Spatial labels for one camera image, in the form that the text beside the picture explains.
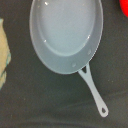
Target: beige cloth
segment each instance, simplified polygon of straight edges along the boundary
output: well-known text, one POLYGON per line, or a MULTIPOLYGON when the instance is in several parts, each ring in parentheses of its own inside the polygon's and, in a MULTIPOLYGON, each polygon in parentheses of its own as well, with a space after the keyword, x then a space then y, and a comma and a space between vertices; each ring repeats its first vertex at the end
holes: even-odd
POLYGON ((0 89, 6 81, 6 66, 11 61, 7 37, 3 29, 3 19, 0 19, 0 89))

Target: white frying pan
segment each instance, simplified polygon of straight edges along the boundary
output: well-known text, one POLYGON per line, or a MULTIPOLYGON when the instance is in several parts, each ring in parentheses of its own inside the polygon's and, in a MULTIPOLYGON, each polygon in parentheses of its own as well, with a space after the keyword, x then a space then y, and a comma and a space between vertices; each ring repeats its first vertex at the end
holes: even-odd
POLYGON ((108 108, 93 83, 89 67, 102 29, 100 0, 33 0, 30 33, 38 57, 53 72, 78 72, 88 84, 100 115, 106 117, 108 108))

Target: gray surface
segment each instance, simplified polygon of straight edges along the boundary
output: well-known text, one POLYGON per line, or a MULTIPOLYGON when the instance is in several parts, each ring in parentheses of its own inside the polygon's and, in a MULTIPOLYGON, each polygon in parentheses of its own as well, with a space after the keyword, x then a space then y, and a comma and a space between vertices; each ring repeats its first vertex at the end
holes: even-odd
POLYGON ((94 82, 110 111, 104 119, 77 73, 55 74, 36 56, 29 35, 31 3, 32 0, 0 1, 0 17, 5 19, 12 53, 7 82, 0 91, 0 127, 127 128, 128 19, 119 1, 102 0, 103 36, 90 63, 94 82))

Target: pan handle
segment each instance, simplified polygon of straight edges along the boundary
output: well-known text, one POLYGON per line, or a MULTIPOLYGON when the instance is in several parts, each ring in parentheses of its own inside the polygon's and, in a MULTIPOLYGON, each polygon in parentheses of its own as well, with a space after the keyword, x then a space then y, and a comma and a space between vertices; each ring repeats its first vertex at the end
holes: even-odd
POLYGON ((102 117, 106 117, 109 113, 109 110, 108 110, 105 102, 101 98, 98 90, 95 87, 95 84, 92 79, 89 63, 86 65, 86 70, 87 70, 87 73, 84 73, 82 70, 79 70, 78 73, 84 79, 84 81, 87 83, 88 87, 90 88, 100 115, 102 117))

